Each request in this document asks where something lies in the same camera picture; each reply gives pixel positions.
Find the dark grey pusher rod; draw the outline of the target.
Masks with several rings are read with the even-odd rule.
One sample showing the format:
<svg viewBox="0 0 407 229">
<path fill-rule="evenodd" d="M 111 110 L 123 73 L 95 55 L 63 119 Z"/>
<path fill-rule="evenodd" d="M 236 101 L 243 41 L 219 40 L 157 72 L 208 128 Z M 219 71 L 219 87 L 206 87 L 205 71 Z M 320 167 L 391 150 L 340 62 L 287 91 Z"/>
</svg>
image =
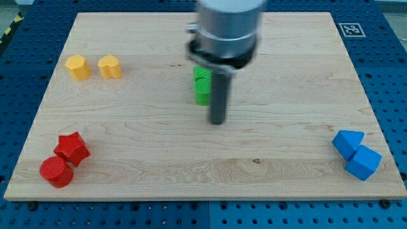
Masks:
<svg viewBox="0 0 407 229">
<path fill-rule="evenodd" d="M 209 121 L 214 125 L 220 125 L 226 119 L 230 81 L 231 77 L 226 73 L 215 71 L 212 73 Z"/>
</svg>

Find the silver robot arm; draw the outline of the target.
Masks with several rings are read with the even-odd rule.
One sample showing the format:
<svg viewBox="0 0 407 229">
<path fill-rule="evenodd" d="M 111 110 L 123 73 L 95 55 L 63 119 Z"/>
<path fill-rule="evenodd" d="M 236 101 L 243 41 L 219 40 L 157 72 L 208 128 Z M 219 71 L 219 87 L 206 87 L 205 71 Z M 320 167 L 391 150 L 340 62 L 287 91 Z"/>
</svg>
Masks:
<svg viewBox="0 0 407 229">
<path fill-rule="evenodd" d="M 265 0 L 198 0 L 197 21 L 187 26 L 193 39 L 187 57 L 212 71 L 209 121 L 226 119 L 231 80 L 253 58 Z"/>
</svg>

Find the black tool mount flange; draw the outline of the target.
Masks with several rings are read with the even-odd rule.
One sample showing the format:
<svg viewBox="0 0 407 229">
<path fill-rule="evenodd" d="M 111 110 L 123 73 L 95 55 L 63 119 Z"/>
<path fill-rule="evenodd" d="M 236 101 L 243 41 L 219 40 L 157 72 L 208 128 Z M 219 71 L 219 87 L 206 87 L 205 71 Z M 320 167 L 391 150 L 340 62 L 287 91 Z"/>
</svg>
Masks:
<svg viewBox="0 0 407 229">
<path fill-rule="evenodd" d="M 215 72 L 226 72 L 233 74 L 249 64 L 254 56 L 256 50 L 256 42 L 243 54 L 237 57 L 220 58 L 201 49 L 200 43 L 197 39 L 192 39 L 186 45 L 187 57 L 196 62 L 198 65 Z"/>
</svg>

